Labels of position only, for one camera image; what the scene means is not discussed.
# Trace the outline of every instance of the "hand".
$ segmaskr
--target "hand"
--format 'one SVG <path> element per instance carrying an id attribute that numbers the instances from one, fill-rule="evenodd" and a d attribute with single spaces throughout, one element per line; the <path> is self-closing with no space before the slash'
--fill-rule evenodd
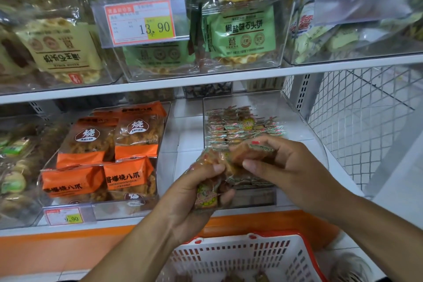
<path id="1" fill-rule="evenodd" d="M 300 142 L 263 135 L 254 139 L 276 151 L 273 165 L 244 160 L 242 166 L 255 176 L 274 183 L 298 207 L 331 220 L 337 207 L 353 195 L 344 188 Z"/>
<path id="2" fill-rule="evenodd" d="M 209 221 L 213 210 L 191 212 L 197 198 L 197 185 L 224 170 L 225 167 L 221 164 L 203 165 L 183 174 L 154 208 L 154 212 L 166 219 L 164 222 L 170 226 L 175 247 L 195 237 Z M 220 203 L 228 204 L 234 196 L 235 190 L 231 189 L 219 197 Z"/>

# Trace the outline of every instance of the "fingernail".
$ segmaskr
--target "fingernail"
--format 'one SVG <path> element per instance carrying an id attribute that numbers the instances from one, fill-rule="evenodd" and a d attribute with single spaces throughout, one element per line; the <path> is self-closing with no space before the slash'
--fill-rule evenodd
<path id="1" fill-rule="evenodd" d="M 214 168 L 214 171 L 215 171 L 216 174 L 220 174 L 221 172 L 223 172 L 225 170 L 225 165 L 214 164 L 213 168 Z"/>
<path id="2" fill-rule="evenodd" d="M 247 171 L 254 173 L 256 170 L 256 163 L 250 159 L 246 159 L 242 162 L 242 167 L 244 167 Z"/>

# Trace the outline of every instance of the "orange panel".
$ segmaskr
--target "orange panel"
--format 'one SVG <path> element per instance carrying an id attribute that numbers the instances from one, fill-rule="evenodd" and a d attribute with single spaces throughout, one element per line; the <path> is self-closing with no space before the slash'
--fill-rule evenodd
<path id="1" fill-rule="evenodd" d="M 134 226 L 0 238 L 0 276 L 91 269 Z M 256 213 L 210 219 L 201 237 L 257 231 L 297 230 L 314 250 L 329 244 L 339 229 L 303 211 Z"/>

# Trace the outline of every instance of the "price tag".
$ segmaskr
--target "price tag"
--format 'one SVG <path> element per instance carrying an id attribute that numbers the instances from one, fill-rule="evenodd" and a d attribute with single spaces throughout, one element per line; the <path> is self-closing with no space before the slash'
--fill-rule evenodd
<path id="1" fill-rule="evenodd" d="M 49 225 L 84 223 L 80 208 L 58 208 L 44 211 Z"/>
<path id="2" fill-rule="evenodd" d="M 104 6 L 115 47 L 175 38 L 171 0 L 148 0 Z"/>

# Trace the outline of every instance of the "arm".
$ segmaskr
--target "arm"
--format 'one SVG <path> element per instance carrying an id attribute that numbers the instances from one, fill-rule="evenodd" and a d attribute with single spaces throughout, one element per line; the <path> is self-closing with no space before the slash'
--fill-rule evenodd
<path id="1" fill-rule="evenodd" d="M 154 210 L 81 281 L 156 281 L 171 252 L 195 237 L 212 215 L 212 212 L 190 212 L 197 185 L 224 169 L 222 165 L 206 165 L 182 175 Z M 220 197 L 221 202 L 228 203 L 234 194 L 234 190 L 229 190 Z"/>
<path id="2" fill-rule="evenodd" d="M 274 136 L 255 140 L 278 151 L 273 165 L 246 160 L 245 169 L 280 187 L 300 208 L 338 225 L 395 282 L 423 277 L 423 231 L 352 194 L 299 142 Z"/>

